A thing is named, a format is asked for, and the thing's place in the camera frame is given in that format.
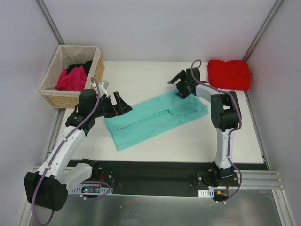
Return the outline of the teal t shirt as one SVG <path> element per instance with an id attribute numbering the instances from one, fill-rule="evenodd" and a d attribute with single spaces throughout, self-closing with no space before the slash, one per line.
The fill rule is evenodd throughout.
<path id="1" fill-rule="evenodd" d="M 208 107 L 198 97 L 185 99 L 174 89 L 141 102 L 121 116 L 105 119 L 118 151 L 208 115 Z"/>

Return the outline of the wicker laundry basket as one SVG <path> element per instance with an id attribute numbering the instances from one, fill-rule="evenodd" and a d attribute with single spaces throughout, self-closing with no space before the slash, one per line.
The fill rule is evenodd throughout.
<path id="1" fill-rule="evenodd" d="M 40 84 L 39 92 L 56 109 L 74 108 L 79 102 L 79 91 L 59 91 L 55 89 L 60 74 L 72 64 L 91 61 L 85 89 L 93 89 L 91 78 L 101 82 L 105 69 L 98 46 L 59 45 Z"/>

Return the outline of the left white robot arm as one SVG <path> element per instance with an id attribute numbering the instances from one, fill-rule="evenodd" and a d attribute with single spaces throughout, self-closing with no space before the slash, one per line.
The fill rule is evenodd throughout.
<path id="1" fill-rule="evenodd" d="M 37 172 L 28 172 L 24 177 L 27 200 L 33 207 L 59 211 L 64 206 L 68 193 L 81 182 L 101 181 L 96 161 L 83 159 L 71 171 L 65 172 L 65 169 L 80 143 L 94 126 L 96 118 L 112 118 L 132 110 L 118 92 L 113 94 L 116 104 L 111 102 L 108 95 L 99 96 L 93 89 L 81 92 L 79 103 L 68 117 L 63 135 L 54 151 Z"/>

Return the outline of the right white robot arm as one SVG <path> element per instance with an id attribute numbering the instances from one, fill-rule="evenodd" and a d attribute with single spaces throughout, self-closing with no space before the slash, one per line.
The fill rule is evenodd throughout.
<path id="1" fill-rule="evenodd" d="M 217 132 L 217 151 L 213 167 L 202 181 L 212 187 L 224 185 L 235 175 L 232 148 L 235 131 L 241 128 L 241 112 L 234 91 L 222 91 L 208 82 L 200 81 L 198 68 L 181 70 L 168 83 L 175 84 L 177 95 L 187 98 L 189 94 L 205 99 L 210 103 L 211 121 Z"/>

